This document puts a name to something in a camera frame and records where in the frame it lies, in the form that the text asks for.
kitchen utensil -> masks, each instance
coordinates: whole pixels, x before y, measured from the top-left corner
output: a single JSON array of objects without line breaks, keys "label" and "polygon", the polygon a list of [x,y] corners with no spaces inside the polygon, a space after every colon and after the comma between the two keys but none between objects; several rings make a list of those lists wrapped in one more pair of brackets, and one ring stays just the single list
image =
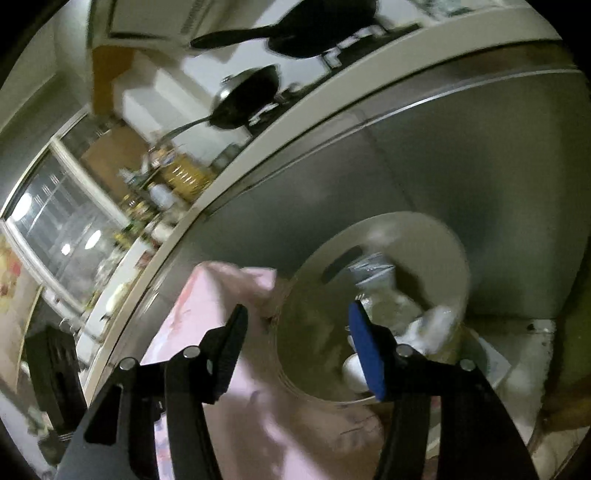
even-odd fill
[{"label": "kitchen utensil", "polygon": [[303,0],[274,25],[212,32],[195,38],[191,47],[206,50],[266,38],[269,50],[280,55],[316,57],[362,28],[377,24],[376,10],[376,0]]},{"label": "kitchen utensil", "polygon": [[195,125],[209,122],[213,127],[232,130],[248,123],[250,117],[271,103],[279,90],[277,66],[248,69],[222,81],[222,88],[213,99],[211,115],[182,125],[163,135],[150,150],[158,150],[164,143]]}]

gas burner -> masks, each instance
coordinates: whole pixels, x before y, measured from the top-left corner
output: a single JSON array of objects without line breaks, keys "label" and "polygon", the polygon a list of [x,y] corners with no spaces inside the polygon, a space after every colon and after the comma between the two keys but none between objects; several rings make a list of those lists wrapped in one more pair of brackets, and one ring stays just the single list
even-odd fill
[{"label": "gas burner", "polygon": [[275,120],[287,112],[292,106],[299,102],[309,92],[307,87],[295,90],[290,85],[288,88],[277,94],[276,103],[270,103],[263,107],[254,117],[251,118],[246,126],[253,137],[259,135],[267,129]]},{"label": "gas burner", "polygon": [[375,35],[372,31],[370,35],[354,37],[357,40],[354,40],[346,47],[335,48],[332,51],[325,53],[321,56],[321,59],[331,73],[336,73],[351,66],[353,63],[361,60],[366,55],[369,55],[384,45],[419,30],[420,28],[421,25],[418,23],[392,29],[381,27],[382,32],[380,35]]}]

kitchen cabinet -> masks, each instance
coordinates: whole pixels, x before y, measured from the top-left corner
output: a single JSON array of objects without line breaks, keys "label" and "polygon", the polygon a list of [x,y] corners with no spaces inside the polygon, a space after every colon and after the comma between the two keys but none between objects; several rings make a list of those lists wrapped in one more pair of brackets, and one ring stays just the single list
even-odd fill
[{"label": "kitchen cabinet", "polygon": [[119,177],[119,169],[139,170],[147,149],[144,139],[124,125],[101,136],[79,158],[113,201],[120,203],[130,190]]},{"label": "kitchen cabinet", "polygon": [[95,0],[91,43],[137,48],[181,46],[213,31],[235,0]]}]

pink towel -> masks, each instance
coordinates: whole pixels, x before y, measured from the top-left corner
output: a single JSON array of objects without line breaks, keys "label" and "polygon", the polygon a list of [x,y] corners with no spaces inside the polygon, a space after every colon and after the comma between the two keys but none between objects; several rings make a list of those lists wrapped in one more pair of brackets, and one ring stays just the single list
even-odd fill
[{"label": "pink towel", "polygon": [[[269,323],[277,307],[276,273],[221,262],[198,265],[142,363],[169,360],[224,325],[237,303],[248,331],[228,392],[204,405],[222,476],[228,480],[368,480],[383,445],[382,426],[366,407],[331,410],[302,400],[279,381]],[[172,479],[165,416],[155,439],[161,479]]]}]

stove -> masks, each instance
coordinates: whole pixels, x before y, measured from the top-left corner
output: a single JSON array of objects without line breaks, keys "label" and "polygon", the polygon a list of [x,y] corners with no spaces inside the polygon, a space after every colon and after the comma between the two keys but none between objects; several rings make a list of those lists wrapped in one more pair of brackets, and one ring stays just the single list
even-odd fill
[{"label": "stove", "polygon": [[352,37],[348,40],[346,47],[337,47],[324,53],[320,58],[327,68],[327,74],[309,85],[288,86],[286,90],[276,96],[276,103],[267,105],[251,118],[249,124],[246,125],[247,130],[253,139],[256,138],[312,90],[373,51],[420,28],[421,25],[417,23],[392,29],[380,27],[379,34],[372,32],[367,36]]}]

